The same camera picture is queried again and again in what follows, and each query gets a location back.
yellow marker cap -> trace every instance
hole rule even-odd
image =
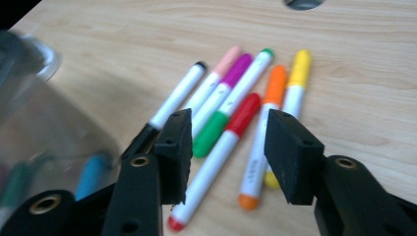
[[[243,209],[252,210],[258,206],[258,199],[247,195],[239,195],[239,205]]]
[[[268,87],[263,104],[274,103],[281,107],[282,100],[284,98],[285,83],[285,68],[283,66],[275,66],[270,72]]]
[[[300,86],[304,89],[306,88],[311,62],[312,57],[308,50],[303,49],[297,52],[292,64],[291,75],[287,85],[288,87]]]
[[[279,189],[280,188],[279,187],[278,180],[276,179],[275,175],[271,171],[268,171],[267,173],[265,173],[265,175],[264,175],[264,183],[270,189]]]

purple marker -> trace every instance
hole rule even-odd
[[[233,90],[242,75],[252,63],[252,55],[245,53],[237,59],[231,69],[220,81],[220,84],[215,88],[207,101],[203,104],[197,114],[193,117],[192,137],[194,138],[199,131],[205,126],[209,117],[226,99],[227,95]]]

orange marker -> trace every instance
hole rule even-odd
[[[285,80],[286,73],[284,67],[275,66],[269,76],[262,113],[258,122],[257,134],[255,135],[255,141],[240,188],[239,205],[243,209],[254,209],[259,202],[264,173],[268,165],[267,159],[264,156],[268,114],[270,109],[280,109],[284,95]]]

yellow marker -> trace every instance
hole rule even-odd
[[[304,91],[310,75],[312,57],[308,50],[299,50],[292,64],[282,111],[298,119],[303,101]],[[272,189],[278,189],[279,183],[268,166],[264,176],[264,183]]]
[[[267,92],[262,106],[261,117],[258,122],[257,133],[240,187],[238,202],[240,207],[246,210],[251,210],[258,206],[263,176],[268,164],[267,159],[264,156],[268,114],[270,109],[280,109],[285,91],[285,83],[285,68],[282,66],[275,66],[269,76]]]

pink marker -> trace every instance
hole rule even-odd
[[[190,97],[187,103],[182,107],[182,109],[191,108],[192,117],[194,117],[202,107],[203,103],[217,87],[219,81],[224,77],[224,75],[226,75],[230,67],[236,62],[241,54],[242,49],[240,46],[231,47],[218,62],[217,66],[215,66],[211,73],[206,77],[196,92],[194,92],[193,96]]]
[[[240,56],[230,71],[228,71],[220,81],[220,84],[215,88],[215,91],[200,108],[199,112],[193,116],[193,129],[191,132],[193,138],[202,130],[212,113],[220,107],[226,97],[231,93],[249,65],[251,65],[252,60],[252,55],[250,53],[245,53]]]
[[[194,177],[193,182],[187,188],[185,204],[177,205],[172,210],[168,219],[170,229],[177,232],[181,231],[190,221],[230,152],[242,138],[243,133],[260,107],[261,98],[259,95],[251,93],[246,96],[211,150],[205,163]]]

